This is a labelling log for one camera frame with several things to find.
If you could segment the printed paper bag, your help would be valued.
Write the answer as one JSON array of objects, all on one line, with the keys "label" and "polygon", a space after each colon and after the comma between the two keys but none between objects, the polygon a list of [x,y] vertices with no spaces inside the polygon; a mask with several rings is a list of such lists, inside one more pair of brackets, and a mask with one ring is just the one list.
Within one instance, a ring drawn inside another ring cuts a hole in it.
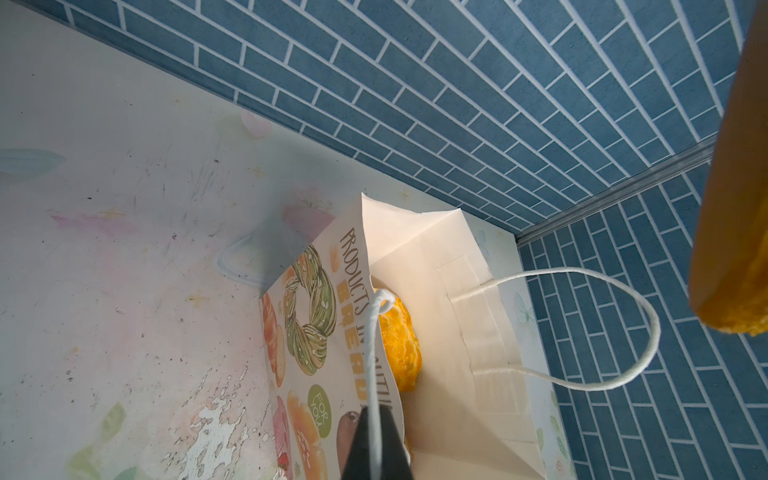
[{"label": "printed paper bag", "polygon": [[[278,475],[338,479],[344,430],[390,410],[415,479],[572,479],[559,379],[537,376],[465,216],[367,196],[311,238],[278,223],[260,296]],[[379,315],[399,297],[422,353],[400,393]]]}]

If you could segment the sesame fake bread loaf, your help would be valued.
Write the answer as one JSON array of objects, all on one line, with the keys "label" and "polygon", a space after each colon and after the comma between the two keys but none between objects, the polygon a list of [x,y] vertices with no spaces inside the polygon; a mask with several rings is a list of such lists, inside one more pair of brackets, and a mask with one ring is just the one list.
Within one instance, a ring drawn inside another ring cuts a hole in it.
[{"label": "sesame fake bread loaf", "polygon": [[751,21],[699,212],[689,304],[729,334],[767,330],[767,4]]}]

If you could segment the large wrinkled ring bread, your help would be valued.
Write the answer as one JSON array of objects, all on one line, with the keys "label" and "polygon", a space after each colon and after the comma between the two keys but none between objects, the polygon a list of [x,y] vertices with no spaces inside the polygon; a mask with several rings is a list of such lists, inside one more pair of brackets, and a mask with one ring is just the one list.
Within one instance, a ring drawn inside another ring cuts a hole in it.
[{"label": "large wrinkled ring bread", "polygon": [[413,391],[422,370],[422,353],[411,315],[399,297],[390,310],[379,315],[379,327],[398,391]]}]

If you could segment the metal corner frame post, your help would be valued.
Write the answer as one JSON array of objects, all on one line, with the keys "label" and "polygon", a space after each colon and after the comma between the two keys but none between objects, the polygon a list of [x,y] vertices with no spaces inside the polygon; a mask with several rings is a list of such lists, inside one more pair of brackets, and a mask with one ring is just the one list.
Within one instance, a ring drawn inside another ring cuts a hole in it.
[{"label": "metal corner frame post", "polygon": [[571,223],[584,219],[626,198],[640,194],[657,184],[709,163],[714,155],[717,135],[713,135],[684,152],[667,158],[638,175],[624,179],[607,190],[587,198],[544,222],[515,235],[518,248],[541,239]]}]

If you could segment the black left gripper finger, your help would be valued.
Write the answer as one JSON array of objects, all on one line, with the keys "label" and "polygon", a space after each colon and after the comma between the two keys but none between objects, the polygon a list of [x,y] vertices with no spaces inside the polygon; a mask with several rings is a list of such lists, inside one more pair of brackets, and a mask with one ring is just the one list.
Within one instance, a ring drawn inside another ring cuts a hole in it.
[{"label": "black left gripper finger", "polygon": [[348,441],[340,446],[341,478],[413,480],[409,454],[393,415],[386,407],[374,413],[377,417],[363,407],[344,430]]}]

